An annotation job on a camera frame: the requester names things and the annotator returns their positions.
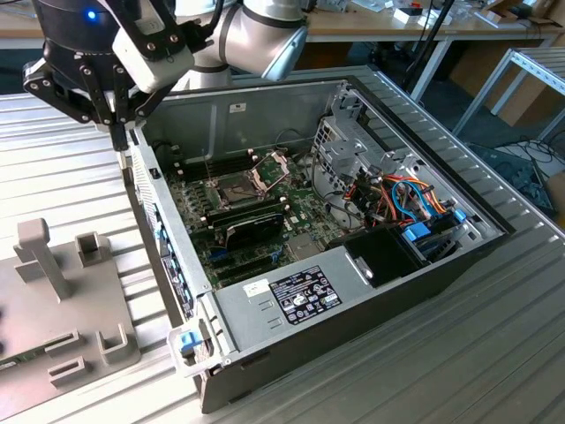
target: metal shelf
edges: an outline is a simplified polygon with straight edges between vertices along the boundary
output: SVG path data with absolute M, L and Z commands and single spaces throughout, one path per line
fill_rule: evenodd
M 490 77 L 486 80 L 485 85 L 480 89 L 475 100 L 473 100 L 453 129 L 454 135 L 458 135 L 475 113 L 477 113 L 477 110 L 483 105 L 491 89 L 501 79 L 510 64 L 517 64 L 522 70 L 493 107 L 492 113 L 494 115 L 498 114 L 527 74 L 533 75 L 561 95 L 565 95 L 565 80 L 563 79 L 565 78 L 565 48 L 509 49 L 498 63 L 493 73 L 491 73 Z M 565 110 L 559 113 L 547 128 L 544 129 L 538 136 L 539 140 L 543 140 L 564 117 Z

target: aluminum workbench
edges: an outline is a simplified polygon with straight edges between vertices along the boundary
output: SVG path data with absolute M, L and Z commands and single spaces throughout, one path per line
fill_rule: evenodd
M 2 97 L 1 257 L 12 254 L 12 226 L 31 217 L 47 219 L 55 243 L 108 235 L 142 350 L 137 365 L 7 422 L 563 422 L 565 235 L 384 75 L 363 66 L 291 78 L 346 74 L 495 206 L 516 228 L 512 239 L 440 296 L 203 416 L 164 345 L 169 321 L 109 139 L 30 95 Z

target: blue latch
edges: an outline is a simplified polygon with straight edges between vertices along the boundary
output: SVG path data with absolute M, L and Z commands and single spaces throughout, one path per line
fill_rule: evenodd
M 202 335 L 199 331 L 190 329 L 177 336 L 177 348 L 182 355 L 190 353 L 190 351 L 203 342 Z
M 465 219 L 467 219 L 467 214 L 465 214 L 461 209 L 456 209 L 453 215 L 459 223 L 462 223 Z
M 416 241 L 431 234 L 431 232 L 424 223 L 414 223 L 404 229 L 404 234 L 409 241 Z

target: desk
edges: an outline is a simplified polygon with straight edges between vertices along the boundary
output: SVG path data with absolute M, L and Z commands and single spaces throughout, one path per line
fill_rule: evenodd
M 401 42 L 416 41 L 422 27 L 404 25 L 392 18 L 392 11 L 379 13 L 351 4 L 345 13 L 314 10 L 308 14 L 309 42 Z M 455 17 L 436 36 L 438 44 L 423 70 L 411 98 L 419 101 L 441 60 L 454 41 L 462 40 L 526 40 L 540 39 L 548 47 L 565 28 L 555 26 L 537 29 L 497 29 L 475 16 Z M 42 44 L 41 29 L 34 19 L 0 13 L 0 49 L 38 49 Z
M 131 207 L 120 191 L 109 138 L 31 95 L 1 96 L 0 197 L 28 205 L 26 218 L 56 219 L 53 243 L 85 231 L 110 237 L 142 351 L 138 364 L 6 424 L 522 423 L 536 417 L 562 422 L 565 235 L 381 73 L 353 66 L 293 72 L 289 80 L 345 75 L 366 84 L 516 234 L 439 296 L 202 416 L 194 383 L 175 375 L 163 345 L 169 321 Z M 234 82 L 260 80 L 244 76 Z M 395 138 L 388 129 L 373 130 L 387 143 Z M 49 205 L 41 204 L 38 199 L 48 190 Z M 91 200 L 77 204 L 76 191 L 88 192 Z M 0 229 L 11 220 L 10 209 L 3 212 Z M 13 254 L 11 238 L 0 236 L 0 257 Z

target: warning label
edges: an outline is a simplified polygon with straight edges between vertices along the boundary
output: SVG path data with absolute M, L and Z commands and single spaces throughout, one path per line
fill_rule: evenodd
M 275 281 L 269 287 L 293 325 L 342 304 L 320 267 Z

